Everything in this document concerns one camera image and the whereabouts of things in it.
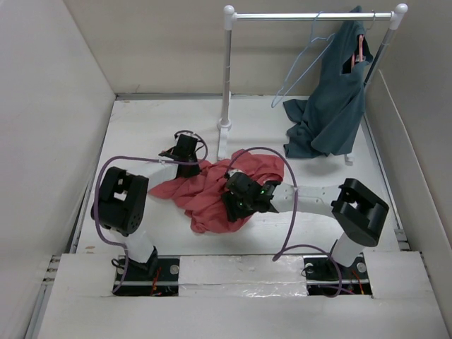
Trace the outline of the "red t shirt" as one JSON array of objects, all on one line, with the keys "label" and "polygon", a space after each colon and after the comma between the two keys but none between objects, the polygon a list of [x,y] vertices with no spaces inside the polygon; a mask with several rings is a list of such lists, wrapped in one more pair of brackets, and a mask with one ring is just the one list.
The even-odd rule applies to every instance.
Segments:
[{"label": "red t shirt", "polygon": [[[216,234],[238,231],[249,220],[236,222],[227,219],[227,212],[221,200],[225,192],[224,174],[231,160],[201,163],[201,173],[195,177],[177,178],[152,188],[148,194],[155,198],[171,200],[191,219],[191,230],[198,234]],[[245,153],[232,166],[243,171],[259,184],[268,180],[281,181],[284,178],[284,162],[276,155]]]}]

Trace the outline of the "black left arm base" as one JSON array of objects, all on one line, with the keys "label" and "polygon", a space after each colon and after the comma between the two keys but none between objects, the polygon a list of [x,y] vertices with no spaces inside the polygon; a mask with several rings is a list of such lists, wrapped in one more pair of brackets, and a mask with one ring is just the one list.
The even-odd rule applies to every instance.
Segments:
[{"label": "black left arm base", "polygon": [[178,256],[160,256],[152,275],[130,264],[124,282],[119,286],[124,272],[124,262],[123,256],[112,260],[112,265],[116,268],[114,295],[120,297],[176,297],[179,295],[180,258]]}]

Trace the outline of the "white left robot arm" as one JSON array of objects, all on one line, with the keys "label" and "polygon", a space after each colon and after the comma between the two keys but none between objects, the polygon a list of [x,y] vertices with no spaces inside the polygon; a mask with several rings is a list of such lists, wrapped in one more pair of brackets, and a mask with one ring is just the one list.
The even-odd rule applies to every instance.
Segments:
[{"label": "white left robot arm", "polygon": [[133,272],[142,280],[157,273],[155,245],[141,227],[148,192],[160,184],[177,178],[200,174],[197,150],[205,150],[206,142],[188,130],[174,135],[175,146],[162,151],[157,158],[118,155],[101,167],[95,182],[91,218],[99,238],[110,246],[119,246]]}]

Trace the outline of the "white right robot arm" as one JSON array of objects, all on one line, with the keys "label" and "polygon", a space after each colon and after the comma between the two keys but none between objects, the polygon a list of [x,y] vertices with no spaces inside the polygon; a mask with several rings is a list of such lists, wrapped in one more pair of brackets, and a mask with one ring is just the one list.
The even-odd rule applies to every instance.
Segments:
[{"label": "white right robot arm", "polygon": [[339,186],[293,186],[277,180],[259,184],[238,169],[225,175],[221,195],[227,219],[236,222],[255,213],[311,213],[333,218],[343,233],[333,246],[326,269],[341,278],[366,248],[378,245],[388,204],[357,179]]}]

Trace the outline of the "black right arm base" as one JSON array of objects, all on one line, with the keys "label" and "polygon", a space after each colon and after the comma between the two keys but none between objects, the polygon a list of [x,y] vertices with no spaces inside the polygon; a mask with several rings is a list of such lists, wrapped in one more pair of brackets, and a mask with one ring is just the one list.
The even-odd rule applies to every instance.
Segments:
[{"label": "black right arm base", "polygon": [[[333,296],[339,287],[338,272],[325,255],[303,256],[302,275],[306,278],[309,296]],[[350,267],[338,266],[342,276],[340,295],[372,295],[364,255],[360,254]]]}]

